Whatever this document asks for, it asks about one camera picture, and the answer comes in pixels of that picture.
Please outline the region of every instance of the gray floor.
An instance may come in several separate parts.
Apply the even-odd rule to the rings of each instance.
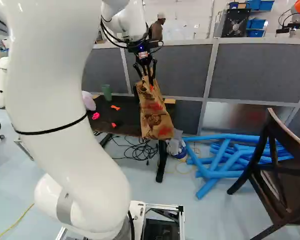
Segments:
[[[0,110],[2,134],[0,141],[0,233],[13,224],[33,203],[33,190],[44,174],[36,164],[14,144],[17,138],[9,118]],[[106,150],[112,157],[121,157],[124,147],[109,143]],[[200,145],[202,156],[209,155],[209,148]],[[202,200],[195,197],[202,186],[202,179],[194,178],[194,171],[185,164],[169,158],[164,181],[155,182],[157,157],[146,166],[145,162],[117,160],[133,190],[133,199],[146,203],[181,204],[185,206],[185,235],[187,240],[247,240],[271,224],[270,218],[247,183],[240,193],[228,196],[226,190],[233,180],[221,180]],[[35,206],[21,223],[2,239],[54,240],[61,225],[41,213]],[[300,240],[300,227],[287,226],[272,234],[268,240]]]

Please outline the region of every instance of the paper bag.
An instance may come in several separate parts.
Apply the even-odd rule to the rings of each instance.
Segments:
[[[166,140],[173,137],[173,123],[167,112],[157,81],[149,84],[148,76],[136,83],[140,99],[142,137],[147,139]]]

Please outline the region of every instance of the green cup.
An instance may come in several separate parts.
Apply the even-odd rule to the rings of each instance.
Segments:
[[[105,84],[102,86],[102,92],[104,93],[104,97],[106,99],[106,101],[112,101],[112,92],[111,92],[111,88],[110,85]]]

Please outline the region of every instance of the blue bin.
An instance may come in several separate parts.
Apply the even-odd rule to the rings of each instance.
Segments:
[[[255,37],[263,37],[263,33],[264,33],[264,30],[248,30],[247,31],[247,34],[248,34],[248,37],[250,38],[255,38]]]
[[[274,1],[261,1],[260,2],[260,11],[271,11]]]
[[[251,9],[251,10],[259,10],[259,7],[260,7],[260,0],[249,0],[249,1],[245,1],[246,3],[248,3],[246,5],[245,8],[247,9]]]
[[[248,20],[248,22],[246,23],[246,28],[249,29],[251,28],[251,24],[252,24],[252,20]]]
[[[250,29],[262,29],[264,27],[264,19],[252,19]]]
[[[230,9],[237,9],[238,7],[239,7],[239,2],[238,1],[233,1],[233,2],[229,2],[229,7],[230,7]]]

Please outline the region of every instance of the black table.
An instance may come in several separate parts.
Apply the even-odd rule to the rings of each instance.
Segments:
[[[88,118],[93,131],[109,133],[100,144],[105,146],[106,142],[111,139],[113,134],[129,135],[133,137],[141,137],[140,125],[140,107],[139,103],[133,96],[112,96],[112,101],[108,102],[104,96],[101,95],[94,99],[96,104],[96,111],[88,112]],[[111,106],[120,107],[117,111]],[[172,122],[175,110],[175,104],[166,104],[166,109],[169,112]],[[97,120],[92,120],[95,112],[100,114]],[[156,181],[161,183],[163,181],[164,169],[168,153],[166,151],[167,144],[165,141],[159,140],[159,155],[160,162],[156,174]]]

